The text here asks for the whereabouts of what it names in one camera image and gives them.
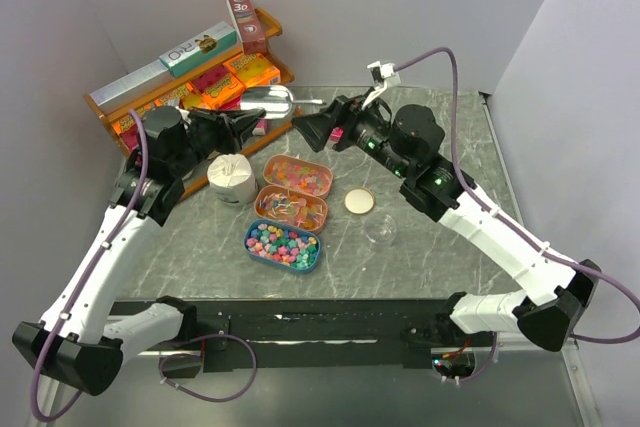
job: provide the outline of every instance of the blue container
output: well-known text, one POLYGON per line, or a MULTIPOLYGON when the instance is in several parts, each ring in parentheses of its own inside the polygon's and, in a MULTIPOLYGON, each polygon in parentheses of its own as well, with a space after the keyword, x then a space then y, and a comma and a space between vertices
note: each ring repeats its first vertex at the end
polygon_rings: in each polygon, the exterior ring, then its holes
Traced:
POLYGON ((286 270, 287 272, 292 272, 294 274, 308 274, 313 269, 315 269, 316 265, 318 264, 318 261, 320 260, 320 253, 322 252, 322 244, 320 243, 320 239, 318 238, 317 235, 312 234, 311 232, 307 232, 306 230, 297 229, 295 227, 291 227, 290 225, 281 224, 279 222, 274 222, 273 220, 267 220, 267 219, 259 219, 259 220, 256 220, 253 224, 251 224, 251 226, 247 229, 247 233, 244 236, 242 248, 245 250, 247 254, 249 254, 249 257, 251 257, 253 260, 257 260, 258 262, 262 262, 263 264, 273 265, 274 267, 278 267, 279 269, 286 270), (310 238, 313 237, 314 239, 316 239, 316 242, 317 242, 316 246, 318 247, 318 255, 316 256, 316 260, 311 265, 309 265, 309 267, 307 267, 306 269, 298 270, 288 265, 284 265, 280 262, 276 262, 275 260, 267 259, 266 257, 260 257, 259 255, 249 252, 249 249, 247 248, 247 239, 251 237, 251 231, 253 229, 257 229, 260 224, 273 225, 274 227, 277 227, 282 230, 295 232, 296 234, 298 234, 299 237, 310 237, 310 238))

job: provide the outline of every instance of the red box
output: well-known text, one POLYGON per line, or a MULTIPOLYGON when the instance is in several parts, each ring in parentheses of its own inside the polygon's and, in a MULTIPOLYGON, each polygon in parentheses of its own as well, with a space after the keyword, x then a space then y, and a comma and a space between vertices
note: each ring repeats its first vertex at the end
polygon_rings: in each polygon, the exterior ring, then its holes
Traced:
POLYGON ((242 41, 245 54, 264 54, 267 41, 251 0, 227 0, 233 25, 242 41))

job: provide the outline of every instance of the gray table surface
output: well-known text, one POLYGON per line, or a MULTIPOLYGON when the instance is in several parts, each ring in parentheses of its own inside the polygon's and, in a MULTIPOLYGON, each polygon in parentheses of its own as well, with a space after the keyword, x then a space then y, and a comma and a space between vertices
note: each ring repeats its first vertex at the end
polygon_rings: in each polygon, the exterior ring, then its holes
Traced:
MULTIPOLYGON (((355 95, 363 88, 299 87, 296 98, 355 95)), ((396 110, 415 103, 430 107, 447 136, 441 152, 450 158, 451 94, 422 88, 397 88, 385 99, 396 110)), ((482 98, 461 93, 459 152, 463 169, 502 208, 515 208, 482 98)), ((488 257, 457 234, 434 224, 398 192, 401 181, 353 147, 314 153, 291 131, 250 158, 261 185, 262 169, 275 154, 299 156, 327 165, 334 183, 327 198, 329 218, 320 234, 324 254, 314 272, 296 275, 254 262, 243 237, 257 215, 253 206, 230 206, 203 189, 182 202, 161 234, 133 269, 122 298, 446 298, 457 291, 508 292, 516 284, 488 257), (363 232, 365 216, 350 214, 347 191, 365 186, 376 198, 373 212, 389 213, 398 226, 392 246, 374 247, 363 232)))

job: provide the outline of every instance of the white bracket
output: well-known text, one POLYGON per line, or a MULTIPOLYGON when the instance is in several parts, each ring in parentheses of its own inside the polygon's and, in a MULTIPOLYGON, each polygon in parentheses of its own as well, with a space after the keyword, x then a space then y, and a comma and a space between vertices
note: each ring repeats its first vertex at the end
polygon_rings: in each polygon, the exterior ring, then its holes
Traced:
POLYGON ((389 87, 400 85, 400 75, 394 70, 395 65, 381 64, 380 61, 367 65, 367 69, 373 77, 373 90, 367 95, 362 105, 364 109, 367 105, 380 97, 389 87))

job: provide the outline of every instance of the white container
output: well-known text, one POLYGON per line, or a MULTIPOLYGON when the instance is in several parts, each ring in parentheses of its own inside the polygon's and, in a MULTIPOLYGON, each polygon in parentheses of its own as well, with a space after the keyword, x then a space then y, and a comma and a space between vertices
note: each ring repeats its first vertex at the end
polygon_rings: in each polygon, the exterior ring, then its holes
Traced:
POLYGON ((244 155, 220 155, 207 169, 209 185, 228 204, 248 204, 258 195, 258 181, 244 155))

